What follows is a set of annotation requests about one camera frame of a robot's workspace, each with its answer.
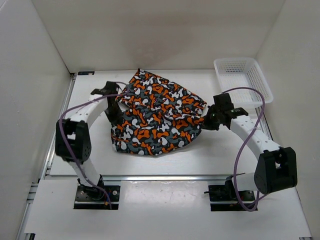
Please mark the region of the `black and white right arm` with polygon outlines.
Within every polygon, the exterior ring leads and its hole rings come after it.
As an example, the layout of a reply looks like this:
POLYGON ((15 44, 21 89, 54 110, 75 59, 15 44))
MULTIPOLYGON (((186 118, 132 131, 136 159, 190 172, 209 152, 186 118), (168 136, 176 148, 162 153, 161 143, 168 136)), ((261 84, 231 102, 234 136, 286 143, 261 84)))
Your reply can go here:
POLYGON ((258 191, 263 195, 294 188, 298 184, 297 156, 291 147, 282 147, 258 129, 248 112, 234 107, 228 93, 213 97, 204 118, 203 128, 217 131, 227 127, 243 140, 257 159, 255 171, 234 173, 226 180, 224 193, 230 200, 243 191, 258 191))

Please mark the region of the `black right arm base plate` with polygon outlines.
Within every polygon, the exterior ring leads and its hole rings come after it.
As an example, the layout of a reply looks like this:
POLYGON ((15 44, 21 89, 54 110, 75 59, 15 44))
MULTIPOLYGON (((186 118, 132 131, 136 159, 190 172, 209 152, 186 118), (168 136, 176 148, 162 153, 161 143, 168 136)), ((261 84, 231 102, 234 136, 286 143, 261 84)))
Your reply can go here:
MULTIPOLYGON (((239 212, 244 211, 235 193, 225 185, 209 185, 204 194, 209 195, 211 212, 239 212)), ((245 190, 239 192, 243 204, 251 209, 255 205, 256 197, 253 191, 245 190)))

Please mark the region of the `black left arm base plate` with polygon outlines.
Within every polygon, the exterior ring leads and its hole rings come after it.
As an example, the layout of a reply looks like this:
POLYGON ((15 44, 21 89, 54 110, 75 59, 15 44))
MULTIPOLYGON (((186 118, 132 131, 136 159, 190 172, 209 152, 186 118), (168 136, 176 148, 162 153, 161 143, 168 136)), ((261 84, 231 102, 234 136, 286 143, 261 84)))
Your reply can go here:
POLYGON ((78 184, 73 208, 75 210, 118 210, 121 186, 104 185, 103 188, 108 193, 111 204, 103 191, 78 184))

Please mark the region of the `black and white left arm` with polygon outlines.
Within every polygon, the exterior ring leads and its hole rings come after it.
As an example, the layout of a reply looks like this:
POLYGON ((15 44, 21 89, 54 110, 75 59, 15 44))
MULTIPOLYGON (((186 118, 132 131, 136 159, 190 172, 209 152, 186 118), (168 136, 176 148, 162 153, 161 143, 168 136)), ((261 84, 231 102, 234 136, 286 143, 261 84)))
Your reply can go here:
POLYGON ((88 188, 93 200, 103 198, 105 188, 90 159, 90 128, 103 113, 111 124, 121 121, 122 111, 116 101, 119 91, 116 82, 108 81, 103 88, 95 88, 87 102, 67 109, 56 122, 55 154, 74 169, 79 184, 88 188))

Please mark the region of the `orange camouflage shorts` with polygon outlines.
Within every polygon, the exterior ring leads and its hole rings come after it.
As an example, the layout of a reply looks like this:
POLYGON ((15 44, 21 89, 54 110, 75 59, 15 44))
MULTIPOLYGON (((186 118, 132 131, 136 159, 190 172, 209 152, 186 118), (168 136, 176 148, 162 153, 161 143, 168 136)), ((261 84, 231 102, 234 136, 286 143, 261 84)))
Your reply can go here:
POLYGON ((115 100, 127 108, 110 129, 118 153, 170 153, 202 132, 207 103, 178 83, 146 70, 138 69, 115 100))

